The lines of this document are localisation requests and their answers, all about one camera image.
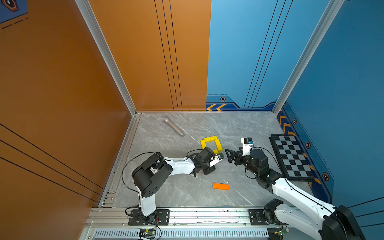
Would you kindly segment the orange block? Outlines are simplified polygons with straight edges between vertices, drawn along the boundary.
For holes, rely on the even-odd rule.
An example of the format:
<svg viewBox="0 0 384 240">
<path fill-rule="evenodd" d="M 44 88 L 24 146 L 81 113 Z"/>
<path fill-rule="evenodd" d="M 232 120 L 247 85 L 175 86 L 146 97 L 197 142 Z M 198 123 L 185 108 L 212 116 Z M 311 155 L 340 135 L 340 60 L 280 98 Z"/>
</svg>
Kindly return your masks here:
<svg viewBox="0 0 384 240">
<path fill-rule="evenodd" d="M 230 186 L 228 184 L 213 183 L 213 189 L 229 191 L 230 190 Z"/>
</svg>

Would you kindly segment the yellow block top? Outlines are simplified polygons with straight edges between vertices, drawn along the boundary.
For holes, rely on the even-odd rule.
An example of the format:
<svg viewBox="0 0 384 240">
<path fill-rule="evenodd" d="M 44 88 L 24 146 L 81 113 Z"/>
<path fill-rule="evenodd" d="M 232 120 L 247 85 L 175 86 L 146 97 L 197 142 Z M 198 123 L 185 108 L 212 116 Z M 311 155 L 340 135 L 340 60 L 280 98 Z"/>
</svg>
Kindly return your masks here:
<svg viewBox="0 0 384 240">
<path fill-rule="evenodd" d="M 214 142 L 217 139 L 218 139 L 217 136 L 207 137 L 207 138 L 204 138 L 204 142 L 206 142 L 206 143 Z"/>
</svg>

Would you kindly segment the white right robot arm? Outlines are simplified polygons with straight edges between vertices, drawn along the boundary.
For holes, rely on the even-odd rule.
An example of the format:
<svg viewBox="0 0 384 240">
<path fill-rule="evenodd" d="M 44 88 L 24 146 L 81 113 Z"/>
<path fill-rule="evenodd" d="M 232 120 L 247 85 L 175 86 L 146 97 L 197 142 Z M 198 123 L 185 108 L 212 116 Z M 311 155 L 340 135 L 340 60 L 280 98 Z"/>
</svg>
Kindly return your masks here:
<svg viewBox="0 0 384 240">
<path fill-rule="evenodd" d="M 315 240 L 365 239 L 349 208 L 343 205 L 335 207 L 295 186 L 269 167 L 263 150 L 251 148 L 247 155 L 242 150 L 226 149 L 229 163 L 245 166 L 263 189 L 277 196 L 264 207 L 268 223 L 288 224 Z"/>
</svg>

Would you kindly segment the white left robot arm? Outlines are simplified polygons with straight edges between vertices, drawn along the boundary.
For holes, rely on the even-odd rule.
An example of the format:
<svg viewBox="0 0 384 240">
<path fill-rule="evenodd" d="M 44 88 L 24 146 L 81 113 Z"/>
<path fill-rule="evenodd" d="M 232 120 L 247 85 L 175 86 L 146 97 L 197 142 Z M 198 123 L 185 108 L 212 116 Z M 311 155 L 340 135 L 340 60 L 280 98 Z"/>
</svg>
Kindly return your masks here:
<svg viewBox="0 0 384 240">
<path fill-rule="evenodd" d="M 214 153 L 206 147 L 198 153 L 184 158 L 168 158 L 156 152 L 132 172 L 132 178 L 139 196 L 139 218 L 146 224 L 157 222 L 155 194 L 166 180 L 173 175 L 193 175 L 203 172 L 212 173 L 224 158 L 222 153 Z"/>
</svg>

